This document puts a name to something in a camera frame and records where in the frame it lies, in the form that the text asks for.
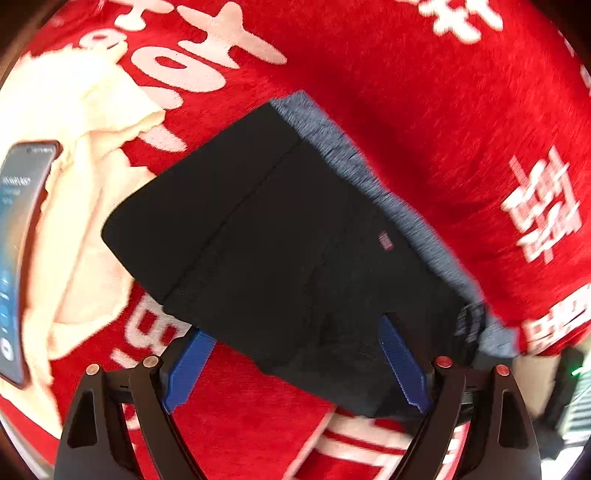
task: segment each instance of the phone screen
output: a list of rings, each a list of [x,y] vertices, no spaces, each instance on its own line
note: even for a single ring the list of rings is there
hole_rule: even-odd
[[[0,374],[20,387],[28,379],[21,318],[32,223],[58,149],[53,142],[17,144],[0,169]]]

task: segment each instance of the black electronic device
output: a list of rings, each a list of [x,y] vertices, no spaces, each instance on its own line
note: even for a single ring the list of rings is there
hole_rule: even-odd
[[[60,153],[55,141],[15,144],[0,169],[0,375],[18,388],[28,383],[21,323],[33,233],[45,180]]]

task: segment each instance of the cream-colored cloth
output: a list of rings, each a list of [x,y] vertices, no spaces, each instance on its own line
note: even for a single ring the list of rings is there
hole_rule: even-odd
[[[120,146],[164,119],[116,65],[126,50],[121,43],[26,57],[0,90],[0,158],[19,141],[58,140],[64,147],[46,181],[31,254],[22,321],[31,384],[19,390],[0,380],[0,394],[55,437],[62,423],[49,360],[117,318],[132,286],[100,229],[153,174],[131,167]]]

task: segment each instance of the folded black clothing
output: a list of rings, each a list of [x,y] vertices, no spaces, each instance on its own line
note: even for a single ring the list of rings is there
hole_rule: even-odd
[[[166,313],[354,414],[417,414],[379,345],[380,315],[462,365],[484,327],[270,105],[126,199],[103,239]]]

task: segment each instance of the round rivet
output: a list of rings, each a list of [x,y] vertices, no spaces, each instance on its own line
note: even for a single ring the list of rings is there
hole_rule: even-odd
[[[450,368],[453,365],[452,359],[448,356],[438,356],[435,359],[438,367],[441,368]]]
[[[511,373],[511,370],[509,370],[509,367],[503,364],[499,364],[496,366],[496,372],[502,376],[502,377],[506,377],[507,375],[509,375]]]
[[[146,358],[144,358],[144,361],[142,363],[146,368],[155,367],[156,365],[158,365],[158,357],[154,355],[147,356]]]
[[[90,364],[86,367],[86,375],[96,375],[100,370],[100,366],[97,364]]]

